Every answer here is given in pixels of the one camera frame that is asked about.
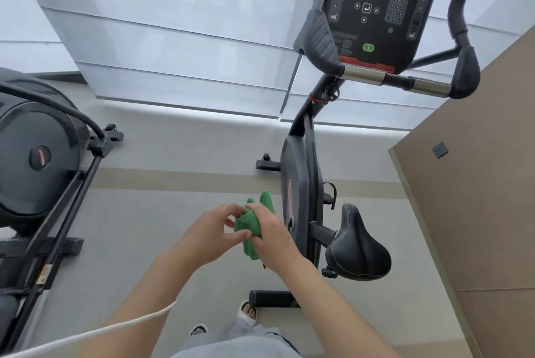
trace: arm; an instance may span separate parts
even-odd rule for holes
[[[298,251],[283,222],[259,203],[248,204],[260,221],[252,237],[258,256],[284,281],[316,330],[330,358],[400,358]]]
[[[219,206],[197,219],[167,252],[158,255],[132,293],[104,326],[132,320],[169,306],[191,275],[233,246],[251,236],[248,230],[225,234],[233,227],[228,216],[239,217],[245,209],[237,204]],[[79,358],[150,358],[167,314],[91,340]]]

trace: white cable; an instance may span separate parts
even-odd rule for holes
[[[49,342],[47,344],[39,345],[38,347],[28,348],[24,351],[16,352],[15,354],[10,355],[4,355],[2,358],[30,358],[31,356],[36,356],[40,354],[44,354],[46,352],[52,351],[53,349],[63,347],[68,344],[73,344],[78,341],[85,340],[86,338],[92,338],[97,335],[105,334],[110,331],[118,330],[120,328],[128,327],[137,323],[141,323],[142,321],[147,321],[152,318],[161,316],[162,314],[167,313],[171,307],[174,306],[174,304],[177,303],[175,300],[173,303],[171,303],[166,308],[157,311],[156,313],[147,314],[146,316],[138,317],[133,320],[124,321],[123,323],[117,323],[112,324],[103,328],[98,328],[97,330],[88,331],[86,333],[78,334],[78,335],[71,335],[70,337],[63,338],[61,340],[56,340]]]

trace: right hand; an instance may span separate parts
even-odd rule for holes
[[[262,238],[256,235],[250,238],[252,246],[264,265],[282,277],[304,257],[280,218],[260,203],[247,203],[245,206],[255,213],[262,231]]]

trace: left hand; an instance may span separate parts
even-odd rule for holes
[[[208,210],[195,220],[175,247],[180,249],[195,269],[215,261],[233,246],[251,237],[249,230],[235,233],[223,231],[224,226],[234,227],[229,216],[240,217],[245,212],[246,209],[237,204],[224,204]]]

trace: button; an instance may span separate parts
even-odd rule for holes
[[[372,8],[372,5],[370,3],[362,4],[362,12],[363,13],[370,14],[371,13],[371,8]]]

